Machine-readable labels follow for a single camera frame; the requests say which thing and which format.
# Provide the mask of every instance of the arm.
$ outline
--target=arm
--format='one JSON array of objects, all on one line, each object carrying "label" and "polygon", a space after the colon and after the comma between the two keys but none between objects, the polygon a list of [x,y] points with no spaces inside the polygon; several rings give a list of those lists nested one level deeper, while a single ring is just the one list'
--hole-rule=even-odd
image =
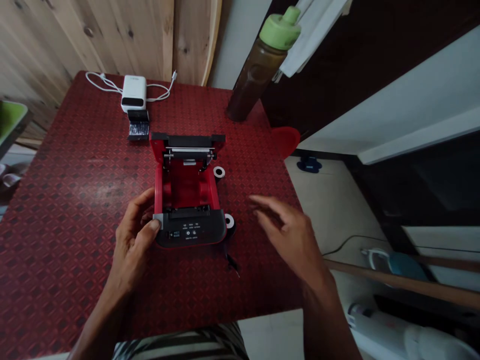
[{"label": "arm", "polygon": [[116,244],[108,280],[68,359],[111,359],[125,306],[146,267],[146,253],[160,222],[143,215],[155,195],[150,188],[128,203],[116,229]]},{"label": "arm", "polygon": [[[303,287],[303,347],[305,359],[362,357],[350,332],[334,277],[325,265],[310,218],[274,197],[250,196],[258,223]],[[267,213],[279,216],[276,226]]]}]

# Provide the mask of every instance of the black cable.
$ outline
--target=black cable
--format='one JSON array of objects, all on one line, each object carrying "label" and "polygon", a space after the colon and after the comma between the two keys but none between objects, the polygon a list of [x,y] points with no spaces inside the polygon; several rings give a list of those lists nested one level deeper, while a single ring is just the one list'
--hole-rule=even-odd
[{"label": "black cable", "polygon": [[[378,240],[378,241],[388,242],[387,240],[385,240],[385,239],[380,239],[380,238],[378,238],[378,237],[371,237],[371,236],[365,236],[365,235],[352,235],[352,236],[347,237],[346,240],[343,241],[338,248],[336,248],[336,249],[333,250],[333,251],[326,252],[326,253],[324,253],[324,254],[322,254],[322,255],[323,255],[323,256],[327,256],[327,255],[331,255],[331,254],[338,253],[340,250],[342,250],[342,248],[344,247],[344,245],[349,242],[349,240],[350,240],[351,238],[366,238],[366,239],[372,239],[372,240]],[[480,251],[475,251],[475,250],[462,250],[462,249],[452,249],[452,248],[447,248],[447,247],[433,247],[433,246],[416,246],[416,245],[414,245],[414,246],[415,246],[416,248],[422,248],[422,249],[449,250],[449,251],[459,251],[459,252],[464,252],[464,253],[476,253],[476,254],[480,254]]]},{"label": "black cable", "polygon": [[416,248],[423,248],[423,249],[435,249],[435,250],[449,250],[449,251],[461,251],[464,253],[477,253],[480,254],[480,251],[475,251],[475,250],[462,250],[462,249],[451,249],[448,247],[431,247],[431,246],[416,246]]},{"label": "black cable", "polygon": [[333,250],[333,251],[330,251],[330,252],[326,252],[323,254],[323,256],[327,256],[327,255],[331,255],[331,254],[335,254],[335,253],[338,253],[340,250],[342,250],[342,248],[344,247],[344,245],[346,243],[348,243],[348,241],[351,239],[351,238],[366,238],[366,239],[372,239],[372,240],[378,240],[378,241],[383,241],[383,242],[387,242],[387,240],[384,240],[384,239],[379,239],[378,237],[371,237],[371,236],[365,236],[365,235],[352,235],[352,236],[349,236],[347,237],[347,239],[341,243],[341,245]]}]

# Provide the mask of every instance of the brown bottle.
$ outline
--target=brown bottle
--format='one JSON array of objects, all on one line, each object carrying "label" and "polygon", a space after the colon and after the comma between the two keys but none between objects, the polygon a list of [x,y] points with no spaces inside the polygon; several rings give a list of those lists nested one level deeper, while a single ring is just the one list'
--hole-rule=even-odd
[{"label": "brown bottle", "polygon": [[300,35],[300,27],[295,25],[299,14],[299,9],[290,6],[283,16],[272,14],[265,20],[228,102],[226,114],[233,121],[243,122],[247,119],[255,103],[284,62],[288,50]]}]

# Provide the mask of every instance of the patterned tablecloth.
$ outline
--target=patterned tablecloth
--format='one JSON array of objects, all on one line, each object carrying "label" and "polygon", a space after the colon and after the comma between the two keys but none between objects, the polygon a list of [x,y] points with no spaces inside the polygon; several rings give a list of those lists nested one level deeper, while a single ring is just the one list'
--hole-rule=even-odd
[{"label": "patterned tablecloth", "polygon": [[[121,76],[109,75],[121,86]],[[148,97],[162,93],[148,88]],[[171,135],[225,134],[220,205],[237,223],[229,253],[240,278],[210,247],[150,249],[121,339],[136,339],[300,307],[299,282],[269,243],[249,194],[300,208],[260,101],[230,121],[230,90],[174,84],[148,103],[150,129]],[[26,359],[74,345],[105,284],[115,229],[129,199],[155,183],[150,146],[127,141],[120,95],[75,77],[55,121],[0,223],[0,354]]]}]

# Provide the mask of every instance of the receipt printer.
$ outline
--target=receipt printer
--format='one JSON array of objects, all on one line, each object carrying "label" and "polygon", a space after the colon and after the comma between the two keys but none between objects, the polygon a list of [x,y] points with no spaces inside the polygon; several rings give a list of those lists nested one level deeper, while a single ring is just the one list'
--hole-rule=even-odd
[{"label": "receipt printer", "polygon": [[161,229],[156,243],[172,249],[221,242],[227,225],[210,163],[225,145],[225,135],[152,132],[150,144],[158,162],[153,218]]}]

